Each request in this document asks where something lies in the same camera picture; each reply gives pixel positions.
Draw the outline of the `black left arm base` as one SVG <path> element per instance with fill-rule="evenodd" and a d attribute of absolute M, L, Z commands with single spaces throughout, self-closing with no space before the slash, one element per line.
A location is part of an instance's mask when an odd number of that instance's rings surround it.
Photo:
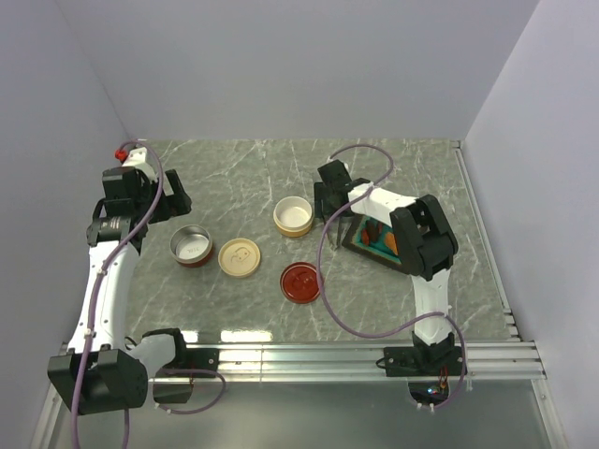
<path fill-rule="evenodd" d="M 183 360 L 173 361 L 160 369 L 153 380 L 153 400 L 160 406 L 186 404 L 200 391 L 200 382 L 215 380 L 218 384 L 220 352 L 216 348 L 191 348 Z"/>

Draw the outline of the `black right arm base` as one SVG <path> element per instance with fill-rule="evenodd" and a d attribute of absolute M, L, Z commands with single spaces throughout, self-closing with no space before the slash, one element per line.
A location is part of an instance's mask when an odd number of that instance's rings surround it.
<path fill-rule="evenodd" d="M 459 346 L 431 349 L 428 346 L 388 346 L 375 366 L 387 377 L 460 376 L 468 373 Z"/>

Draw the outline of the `orange fried chicken piece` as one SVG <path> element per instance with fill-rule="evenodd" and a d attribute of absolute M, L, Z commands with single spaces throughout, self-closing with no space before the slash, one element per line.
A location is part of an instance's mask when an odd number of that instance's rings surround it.
<path fill-rule="evenodd" d="M 394 254 L 398 255 L 398 248 L 395 237 L 392 232 L 387 232 L 384 236 L 385 246 Z"/>

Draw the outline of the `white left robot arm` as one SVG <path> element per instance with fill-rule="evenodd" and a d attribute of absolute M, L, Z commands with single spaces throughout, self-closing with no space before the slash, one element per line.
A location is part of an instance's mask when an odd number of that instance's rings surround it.
<path fill-rule="evenodd" d="M 178 376 L 189 365 L 178 328 L 149 331 L 126 349 L 124 315 L 148 226 L 189 213 L 191 198 L 173 169 L 151 180 L 138 168 L 111 168 L 102 184 L 86 230 L 90 268 L 79 323 L 66 353 L 48 364 L 51 384 L 75 415 L 139 408 L 159 370 Z"/>

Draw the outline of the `dark brown sausage piece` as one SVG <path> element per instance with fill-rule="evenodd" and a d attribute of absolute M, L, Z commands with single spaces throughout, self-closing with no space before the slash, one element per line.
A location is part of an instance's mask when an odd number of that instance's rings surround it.
<path fill-rule="evenodd" d="M 361 231 L 361 240 L 365 245 L 371 246 L 379 241 L 382 233 L 383 225 L 374 219 L 368 219 Z"/>

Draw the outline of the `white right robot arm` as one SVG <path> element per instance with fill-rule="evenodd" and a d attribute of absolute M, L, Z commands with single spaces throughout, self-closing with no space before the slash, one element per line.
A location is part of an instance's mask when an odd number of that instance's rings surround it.
<path fill-rule="evenodd" d="M 339 160 L 317 169 L 314 184 L 315 211 L 331 211 L 338 217 L 347 211 L 374 219 L 389 227 L 399 262 L 414 286 L 416 314 L 413 361 L 416 368 L 432 374 L 453 350 L 456 332 L 447 319 L 448 281 L 459 245 L 435 196 L 403 196 L 376 187 L 373 182 L 353 180 Z"/>

